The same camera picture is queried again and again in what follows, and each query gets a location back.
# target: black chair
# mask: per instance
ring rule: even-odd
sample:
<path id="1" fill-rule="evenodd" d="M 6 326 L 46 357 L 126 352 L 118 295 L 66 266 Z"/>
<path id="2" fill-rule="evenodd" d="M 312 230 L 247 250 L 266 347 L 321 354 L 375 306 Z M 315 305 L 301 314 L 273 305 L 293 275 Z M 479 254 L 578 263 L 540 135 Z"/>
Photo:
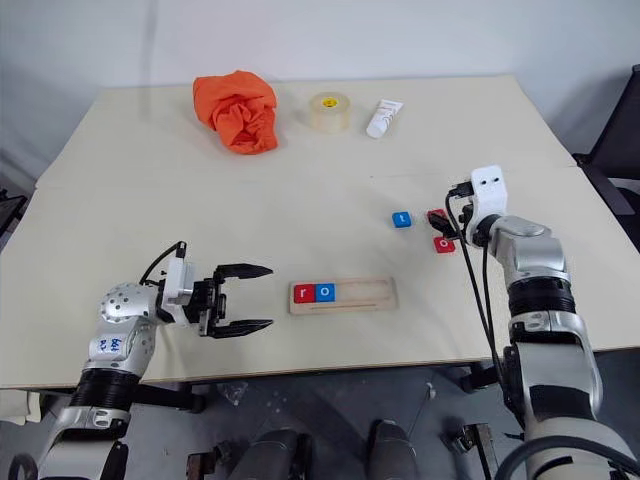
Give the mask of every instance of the black chair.
<path id="1" fill-rule="evenodd" d="M 27 197 L 19 195 L 9 197 L 5 189 L 0 189 L 0 236 L 7 231 L 14 220 L 22 220 L 20 209 L 27 201 Z"/>
<path id="2" fill-rule="evenodd" d="M 609 180 L 640 180 L 640 65 L 591 153 L 573 157 L 640 252 L 640 195 Z"/>

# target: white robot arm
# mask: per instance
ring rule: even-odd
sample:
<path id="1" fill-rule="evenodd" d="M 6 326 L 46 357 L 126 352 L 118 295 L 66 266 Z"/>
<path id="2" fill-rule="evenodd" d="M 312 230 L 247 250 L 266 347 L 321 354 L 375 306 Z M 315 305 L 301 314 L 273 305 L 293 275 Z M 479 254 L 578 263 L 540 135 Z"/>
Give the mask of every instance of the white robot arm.
<path id="1" fill-rule="evenodd" d="M 465 197 L 471 203 L 462 209 L 460 229 L 450 199 Z M 627 444 L 596 420 L 602 380 L 586 326 L 576 314 L 560 242 L 547 227 L 507 215 L 507 190 L 497 166 L 474 170 L 446 203 L 455 229 L 440 228 L 442 219 L 431 223 L 461 239 L 483 321 L 466 244 L 486 249 L 485 255 L 502 265 L 509 295 L 511 345 L 503 361 L 496 361 L 491 322 L 485 329 L 505 404 L 524 428 L 526 443 L 505 460 L 496 478 L 509 478 L 523 460 L 528 478 L 537 480 L 637 475 Z"/>
<path id="2" fill-rule="evenodd" d="M 99 305 L 96 336 L 68 407 L 62 410 L 40 459 L 38 478 L 122 480 L 128 449 L 119 441 L 127 431 L 136 387 L 155 349 L 156 330 L 168 323 L 198 325 L 198 335 L 228 338 L 248 335 L 272 320 L 218 323 L 225 317 L 226 278 L 255 278 L 272 273 L 248 264 L 220 265 L 210 278 L 194 282 L 185 262 L 186 243 L 166 250 L 138 283 L 112 288 Z M 167 256 L 166 278 L 154 282 L 151 271 Z"/>

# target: packing tape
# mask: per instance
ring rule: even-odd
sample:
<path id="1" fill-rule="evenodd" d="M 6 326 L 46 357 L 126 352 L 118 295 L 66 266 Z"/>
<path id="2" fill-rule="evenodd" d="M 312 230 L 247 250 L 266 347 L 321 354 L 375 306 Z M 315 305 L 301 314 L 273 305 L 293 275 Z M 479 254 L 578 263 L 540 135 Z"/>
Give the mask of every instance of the packing tape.
<path id="1" fill-rule="evenodd" d="M 349 97 L 339 92 L 322 92 L 309 101 L 311 126 L 325 133 L 337 133 L 349 126 Z"/>

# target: white wall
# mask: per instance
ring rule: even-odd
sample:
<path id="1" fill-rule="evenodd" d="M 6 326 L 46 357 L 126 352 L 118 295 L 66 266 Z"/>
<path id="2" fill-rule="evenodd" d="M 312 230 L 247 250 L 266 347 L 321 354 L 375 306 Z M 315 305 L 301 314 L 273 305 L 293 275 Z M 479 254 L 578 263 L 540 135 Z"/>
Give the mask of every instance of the white wall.
<path id="1" fill-rule="evenodd" d="M 1 0 L 0 175 L 29 190 L 101 86 L 513 72 L 588 151 L 640 63 L 637 0 Z"/>

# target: cloth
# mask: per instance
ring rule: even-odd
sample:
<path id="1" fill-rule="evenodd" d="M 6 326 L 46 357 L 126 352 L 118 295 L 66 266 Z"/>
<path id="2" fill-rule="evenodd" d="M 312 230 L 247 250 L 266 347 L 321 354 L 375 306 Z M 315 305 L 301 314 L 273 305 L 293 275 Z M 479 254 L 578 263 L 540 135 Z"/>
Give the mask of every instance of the cloth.
<path id="1" fill-rule="evenodd" d="M 237 70 L 193 82 L 198 120 L 220 134 L 230 150 L 242 154 L 266 152 L 278 146 L 273 130 L 276 95 L 260 77 Z"/>

